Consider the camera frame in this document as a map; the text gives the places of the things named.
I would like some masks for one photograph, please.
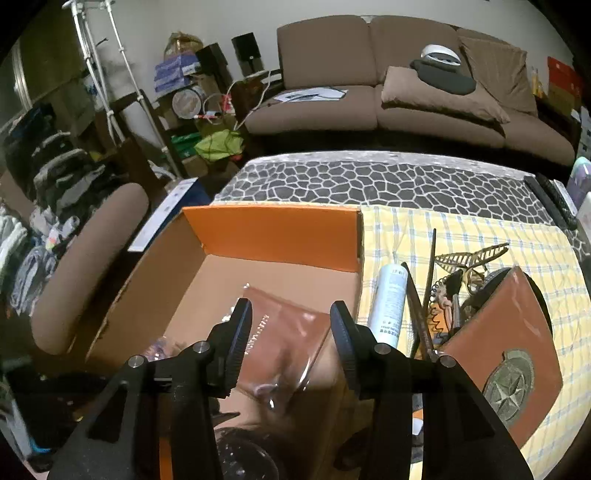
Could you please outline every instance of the pile of clothes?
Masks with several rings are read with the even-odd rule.
[[[18,315],[31,316],[69,243],[122,180],[56,129],[48,105],[21,118],[4,150],[8,170],[35,209],[26,225],[0,207],[0,294]]]

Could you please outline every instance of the green cloth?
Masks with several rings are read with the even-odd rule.
[[[226,129],[205,137],[195,145],[195,150],[206,160],[216,161],[242,153],[242,142],[238,132]]]

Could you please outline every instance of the brown bag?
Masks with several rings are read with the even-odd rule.
[[[460,363],[523,447],[554,405],[562,375],[548,323],[519,267],[441,350]]]

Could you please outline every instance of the tablecloth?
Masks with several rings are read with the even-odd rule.
[[[555,226],[479,218],[393,207],[362,207],[363,284],[358,322],[366,324],[377,275],[382,265],[408,263],[423,297],[431,232],[437,229],[436,254],[475,252],[509,242],[494,271],[519,265],[539,286],[550,312],[554,345],[563,388],[537,431],[521,449],[536,479],[542,479],[562,458],[591,408],[591,300],[568,239]],[[434,280],[448,275],[435,268]],[[461,298],[466,298],[463,287]],[[408,355],[412,330],[405,306],[398,350]],[[411,479],[419,479],[421,464],[413,464]]]

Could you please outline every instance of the black and white patterned mat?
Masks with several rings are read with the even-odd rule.
[[[462,158],[383,151],[283,154],[250,161],[215,197],[431,209],[554,225],[526,173]],[[565,231],[579,261],[591,249]]]

